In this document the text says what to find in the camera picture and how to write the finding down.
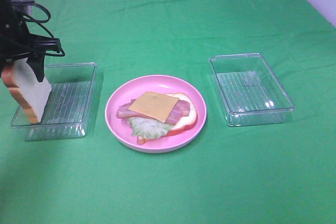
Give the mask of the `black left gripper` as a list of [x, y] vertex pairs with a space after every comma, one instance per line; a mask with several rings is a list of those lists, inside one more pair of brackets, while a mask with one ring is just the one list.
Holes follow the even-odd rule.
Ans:
[[[46, 19], [35, 19], [14, 10], [12, 0], [1, 0], [1, 69], [6, 64], [26, 58], [38, 82], [44, 80], [44, 61], [46, 56], [63, 57], [65, 52], [60, 39], [43, 25], [51, 19], [51, 13], [44, 6], [35, 4], [44, 12]], [[30, 33], [27, 23], [35, 23], [49, 36]]]

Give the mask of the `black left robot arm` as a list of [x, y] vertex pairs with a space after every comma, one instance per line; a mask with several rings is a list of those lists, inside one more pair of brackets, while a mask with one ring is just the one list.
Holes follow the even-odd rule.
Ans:
[[[37, 81], [43, 81], [45, 57], [65, 56], [60, 39], [43, 25], [50, 19], [49, 10], [33, 0], [1, 0], [1, 70], [26, 58]], [[37, 24], [49, 36], [30, 33], [27, 23]]]

